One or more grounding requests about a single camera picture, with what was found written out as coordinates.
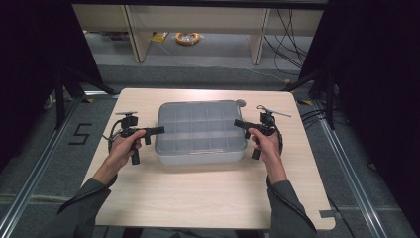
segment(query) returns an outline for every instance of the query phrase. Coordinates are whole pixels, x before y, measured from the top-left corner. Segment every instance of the handheld controller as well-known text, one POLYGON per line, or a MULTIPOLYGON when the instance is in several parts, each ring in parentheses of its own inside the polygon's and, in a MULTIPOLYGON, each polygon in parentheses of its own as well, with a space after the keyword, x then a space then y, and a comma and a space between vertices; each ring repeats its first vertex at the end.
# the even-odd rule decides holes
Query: handheld controller
MULTIPOLYGON (((250 139, 251 134, 250 132, 248 132, 248 129, 250 128, 256 128, 257 130, 259 130, 262 134, 266 135, 266 136, 271 136, 275 131, 277 132, 277 137, 278 137, 278 142, 279 142, 279 149, 280 152, 283 149, 283 142, 282 142, 282 137, 280 132, 278 131, 277 126, 275 125, 275 118, 274 116, 272 116, 272 113, 277 113, 283 116, 289 116, 289 115, 285 115, 285 114, 281 114, 278 112, 274 112, 272 110, 269 110, 267 108, 265 108, 264 106, 257 106, 257 109, 261 109, 264 110, 264 112, 260 112, 260 124, 254 124, 251 122, 244 122, 241 120, 236 119, 234 125, 237 127, 240 127, 242 129, 245 129, 245 138, 246 139, 250 139)), ((254 149, 253 150, 253 154, 251 155, 251 158, 258 160, 260 157, 260 153, 261 151, 258 149, 254 149)))
MULTIPOLYGON (((129 111, 129 112, 117 112, 116 113, 117 115, 126 115, 125 118, 123 118, 122 120, 119 120, 117 122, 117 123, 121 122, 121 131, 119 133, 121 135, 121 137, 127 138, 127 137, 133 135, 136 131, 145 130, 146 133, 141 138, 145 138, 145 144, 150 145, 152 143, 151 142, 151 136, 152 135, 164 133, 164 127, 136 128, 135 126, 137 126, 139 118, 136 117, 136 116, 133 116, 134 113, 137 113, 137 112, 129 111)), ((131 149, 134 151, 134 155, 132 156, 132 164, 133 165, 138 165, 140 163, 140 158, 139 158, 139 150, 136 148, 136 143, 133 143, 131 149)))

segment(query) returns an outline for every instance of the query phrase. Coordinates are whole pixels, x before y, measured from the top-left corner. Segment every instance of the gray floor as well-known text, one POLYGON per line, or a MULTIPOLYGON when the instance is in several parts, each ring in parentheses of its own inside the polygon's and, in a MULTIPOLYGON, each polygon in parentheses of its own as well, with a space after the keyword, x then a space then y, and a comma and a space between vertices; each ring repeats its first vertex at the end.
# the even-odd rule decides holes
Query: gray floor
MULTIPOLYGON (((197 45, 185 47, 178 45, 173 34, 170 34, 164 44, 151 45, 146 60, 142 63, 135 62, 131 45, 127 41, 111 41, 108 37, 96 33, 87 34, 86 38, 105 83, 116 89, 136 86, 280 90, 287 79, 294 81, 297 77, 277 71, 275 63, 282 70, 298 73, 298 68, 286 60, 274 61, 274 53, 268 44, 263 46, 260 64, 252 65, 246 36, 203 34, 197 45)), ((278 45, 274 37, 269 37, 269 40, 278 45)), ((308 50, 311 38, 296 40, 300 48, 308 50)), ((285 49, 282 51, 298 60, 296 54, 285 49)), ((89 85, 85 88, 95 89, 89 85)), ((310 83, 296 89, 295 98, 309 99, 309 88, 310 83)), ((34 236, 34 233, 53 217, 62 201, 71 197, 80 187, 105 128, 107 115, 112 111, 115 102, 116 99, 94 99, 92 103, 82 103, 78 106, 12 237, 34 236), (89 139, 82 147, 70 146, 69 142, 79 140, 73 137, 79 123, 92 124, 91 127, 83 129, 83 132, 90 134, 89 139)), ((298 109, 303 114, 314 110, 314 107, 299 104, 298 109)), ((13 159, 0 175, 1 214, 7 211, 14 195, 21 190, 43 152, 53 133, 54 116, 54 109, 47 110, 42 115, 32 136, 27 139, 22 154, 13 159)), ((345 115, 336 112, 335 121, 336 133, 388 237, 416 237, 386 184, 378 173, 367 167, 368 155, 345 115)), ((372 237, 321 124, 317 120, 311 123, 312 121, 305 124, 306 133, 327 194, 338 205, 356 237, 372 237)), ((97 227, 94 237, 121 237, 123 232, 122 228, 115 227, 111 227, 108 233, 106 230, 105 227, 97 227)), ((337 219, 336 227, 331 231, 320 231, 319 237, 351 236, 343 219, 337 219)))

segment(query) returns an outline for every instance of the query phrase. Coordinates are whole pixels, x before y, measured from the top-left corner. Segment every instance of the wooden table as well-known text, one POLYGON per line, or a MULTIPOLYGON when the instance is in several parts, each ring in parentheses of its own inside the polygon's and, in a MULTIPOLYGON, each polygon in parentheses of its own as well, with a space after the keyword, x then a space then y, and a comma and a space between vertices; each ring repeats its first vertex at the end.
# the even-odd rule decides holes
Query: wooden table
MULTIPOLYGON (((293 95, 289 92, 124 89, 110 116, 104 135, 121 115, 116 111, 138 111, 139 127, 154 127, 158 109, 166 102, 244 99, 245 121, 260 123, 257 105, 289 114, 276 115, 283 135, 283 163, 289 180, 319 230, 335 226, 334 218, 321 218, 320 210, 331 210, 293 95)), ((253 142, 244 158, 235 163, 194 166, 165 166, 152 144, 144 141, 141 163, 123 167, 112 193, 97 216, 98 225, 125 227, 189 227, 269 229, 270 206, 266 194, 266 169, 262 160, 251 159, 253 142)), ((92 177, 108 155, 102 139, 85 180, 92 177)))

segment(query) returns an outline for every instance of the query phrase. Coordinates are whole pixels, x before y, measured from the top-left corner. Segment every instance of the round object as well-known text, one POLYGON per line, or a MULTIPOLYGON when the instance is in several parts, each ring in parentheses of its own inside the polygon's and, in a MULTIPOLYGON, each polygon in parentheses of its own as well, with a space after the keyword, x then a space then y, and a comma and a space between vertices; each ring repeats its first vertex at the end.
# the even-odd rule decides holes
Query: round object
POLYGON ((196 44, 200 40, 200 34, 198 33, 177 33, 175 35, 176 41, 185 46, 191 46, 196 44))

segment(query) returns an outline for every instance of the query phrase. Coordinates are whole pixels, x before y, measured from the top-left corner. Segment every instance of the hand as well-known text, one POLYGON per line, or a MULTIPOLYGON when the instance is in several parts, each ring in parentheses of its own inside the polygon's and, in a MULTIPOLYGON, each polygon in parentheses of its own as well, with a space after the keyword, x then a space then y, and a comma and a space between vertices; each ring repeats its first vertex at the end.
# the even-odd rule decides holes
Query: hand
POLYGON ((139 130, 127 138, 118 136, 112 143, 111 152, 93 178, 103 184, 108 184, 117 172, 127 164, 130 157, 133 156, 134 152, 131 150, 132 144, 136 143, 136 148, 141 148, 142 144, 140 143, 140 138, 144 136, 145 133, 145 130, 139 130))
POLYGON ((252 140, 256 142, 254 149, 261 151, 261 157, 265 162, 271 184, 287 180, 286 171, 281 160, 277 133, 266 136, 255 128, 250 128, 248 131, 253 135, 252 140))

